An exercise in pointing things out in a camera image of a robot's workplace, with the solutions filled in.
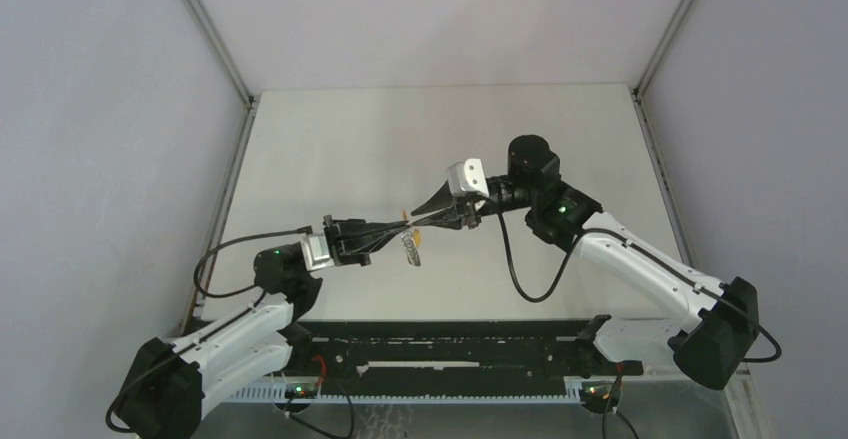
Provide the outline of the large keyring with yellow grip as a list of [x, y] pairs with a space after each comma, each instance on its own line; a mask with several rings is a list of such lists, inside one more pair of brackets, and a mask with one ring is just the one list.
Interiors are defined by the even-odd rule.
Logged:
[[408, 263], [413, 267], [422, 265], [419, 247], [421, 245], [420, 230], [408, 226], [400, 235], [401, 243], [404, 247]]

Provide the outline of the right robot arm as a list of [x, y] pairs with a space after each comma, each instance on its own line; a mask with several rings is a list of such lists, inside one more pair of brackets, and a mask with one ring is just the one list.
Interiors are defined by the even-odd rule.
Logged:
[[623, 226], [595, 199], [563, 181], [560, 158], [547, 140], [521, 135], [508, 146], [507, 172], [487, 176], [470, 158], [451, 165], [441, 188], [414, 209], [417, 227], [461, 230], [486, 216], [524, 210], [525, 223], [565, 258], [586, 259], [647, 298], [661, 311], [640, 326], [608, 319], [579, 347], [578, 361], [592, 375], [616, 363], [669, 360], [695, 383], [723, 389], [763, 331], [758, 291], [736, 277], [725, 282], [687, 266]]

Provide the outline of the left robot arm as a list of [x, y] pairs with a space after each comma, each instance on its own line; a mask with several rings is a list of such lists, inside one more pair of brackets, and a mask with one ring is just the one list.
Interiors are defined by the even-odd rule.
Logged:
[[311, 347], [282, 332], [316, 303], [316, 272], [368, 266], [371, 254], [409, 228], [406, 220], [326, 216], [322, 231], [297, 228], [289, 233], [294, 242], [258, 252], [247, 288], [257, 296], [191, 334], [144, 343], [106, 409], [107, 428], [138, 438], [190, 438], [214, 408], [258, 378], [281, 369], [305, 373]]

